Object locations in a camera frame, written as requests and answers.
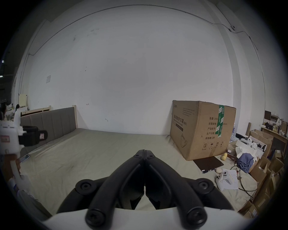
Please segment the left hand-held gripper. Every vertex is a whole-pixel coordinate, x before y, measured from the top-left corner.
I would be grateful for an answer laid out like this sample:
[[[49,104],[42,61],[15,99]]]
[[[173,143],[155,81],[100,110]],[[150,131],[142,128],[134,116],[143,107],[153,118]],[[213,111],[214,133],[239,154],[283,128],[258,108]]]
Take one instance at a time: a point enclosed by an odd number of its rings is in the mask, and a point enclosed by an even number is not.
[[[13,121],[1,120],[0,122],[1,164],[4,163],[5,156],[16,155],[19,159],[22,148],[35,146],[48,138],[46,130],[39,130],[34,126],[21,126],[20,118],[21,111],[17,110]]]

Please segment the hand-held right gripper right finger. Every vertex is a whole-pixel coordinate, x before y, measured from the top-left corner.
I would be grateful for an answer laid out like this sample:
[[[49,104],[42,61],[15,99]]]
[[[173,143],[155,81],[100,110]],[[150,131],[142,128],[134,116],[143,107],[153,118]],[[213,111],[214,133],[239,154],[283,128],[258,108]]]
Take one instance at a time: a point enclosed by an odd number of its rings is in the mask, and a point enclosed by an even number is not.
[[[184,178],[150,150],[146,150],[146,196],[157,210],[177,207],[181,225],[190,230],[206,223],[204,207],[234,210],[211,180]]]

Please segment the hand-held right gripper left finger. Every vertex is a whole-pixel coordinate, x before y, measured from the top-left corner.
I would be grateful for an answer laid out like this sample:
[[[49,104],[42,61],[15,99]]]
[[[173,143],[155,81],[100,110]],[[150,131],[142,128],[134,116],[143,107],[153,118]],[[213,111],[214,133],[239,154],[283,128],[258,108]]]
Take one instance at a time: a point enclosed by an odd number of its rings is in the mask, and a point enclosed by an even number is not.
[[[78,181],[57,214],[88,209],[85,225],[95,230],[109,229],[115,208],[134,210],[144,195],[145,160],[145,150],[139,150],[110,176]]]

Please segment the person's left hand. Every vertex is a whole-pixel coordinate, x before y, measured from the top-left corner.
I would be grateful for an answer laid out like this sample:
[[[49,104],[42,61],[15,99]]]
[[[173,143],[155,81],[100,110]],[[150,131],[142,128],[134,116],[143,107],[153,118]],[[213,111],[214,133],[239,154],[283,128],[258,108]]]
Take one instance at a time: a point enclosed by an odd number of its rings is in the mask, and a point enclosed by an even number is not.
[[[20,173],[20,160],[17,154],[0,155],[0,166],[5,182],[8,182],[9,179],[13,178],[13,171],[10,164],[11,161],[15,161],[18,172]]]

